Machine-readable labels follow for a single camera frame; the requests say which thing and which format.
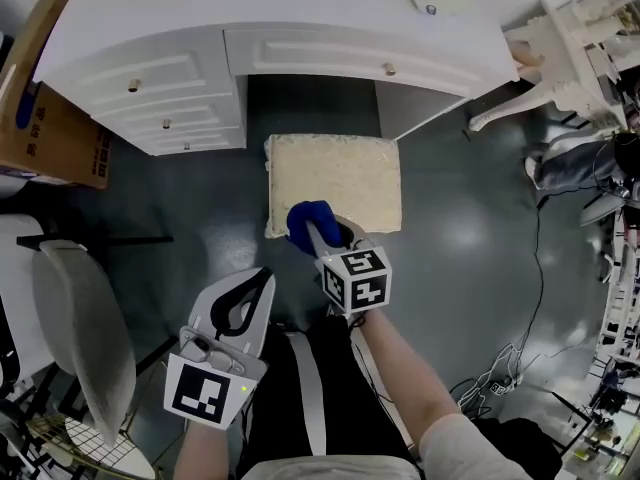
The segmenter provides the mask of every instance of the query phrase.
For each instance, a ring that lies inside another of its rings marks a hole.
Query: human arm
[[[459,413],[442,381],[378,309],[360,328],[380,378],[414,443],[440,418]]]
[[[224,430],[190,422],[184,437],[175,480],[226,480],[229,478],[229,445]]]

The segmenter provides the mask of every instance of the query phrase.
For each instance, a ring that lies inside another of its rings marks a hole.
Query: white cabinet
[[[480,10],[426,16],[411,0],[70,0],[34,79],[162,155],[244,147],[247,75],[263,73],[375,80],[391,138],[518,78],[500,27]]]

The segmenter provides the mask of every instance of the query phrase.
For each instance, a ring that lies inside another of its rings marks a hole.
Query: floor
[[[400,141],[402,231],[375,236],[394,268],[386,313],[450,387],[477,377],[507,343],[518,343],[540,293],[534,259],[535,198],[540,196],[524,174],[522,158],[523,151],[560,129],[547,113],[534,111],[478,133],[464,131],[470,115],[514,91],[499,89]],[[151,158],[117,141],[106,191],[30,189],[46,194],[47,205],[75,209],[96,234],[174,236],[173,244],[114,249],[106,258],[139,357],[185,323],[200,290],[254,265],[268,265],[276,273],[275,318],[303,326],[323,308],[312,262],[285,239],[264,238],[262,145],[271,133],[377,135],[373,84],[257,77],[250,85],[249,119],[246,151]],[[588,370],[595,346],[591,337],[599,329],[606,296],[598,283],[597,256],[587,242],[597,230],[577,223],[592,197],[588,191],[562,195],[540,211],[544,297],[523,364],[542,355],[514,393],[487,400],[501,418],[525,416],[553,426],[549,414],[562,416],[566,409],[549,392],[571,393]],[[567,347],[575,348],[544,356]],[[139,382],[139,395],[145,381]],[[162,411],[162,389],[162,374],[156,372],[134,429],[150,458],[182,430],[180,419]],[[177,449],[161,459],[167,471]]]

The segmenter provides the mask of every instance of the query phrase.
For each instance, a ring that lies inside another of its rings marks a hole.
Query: cardboard box
[[[105,188],[111,132],[31,77],[68,0],[39,0],[0,72],[0,174]]]

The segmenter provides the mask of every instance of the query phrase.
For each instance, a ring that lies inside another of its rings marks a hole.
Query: shoe
[[[536,189],[540,190],[540,187],[536,183],[536,170],[538,169],[538,165],[538,162],[536,162],[530,156],[528,156],[524,160],[524,171],[527,173],[527,176],[529,176],[529,179],[531,180],[531,183],[533,183],[533,186],[536,187]]]

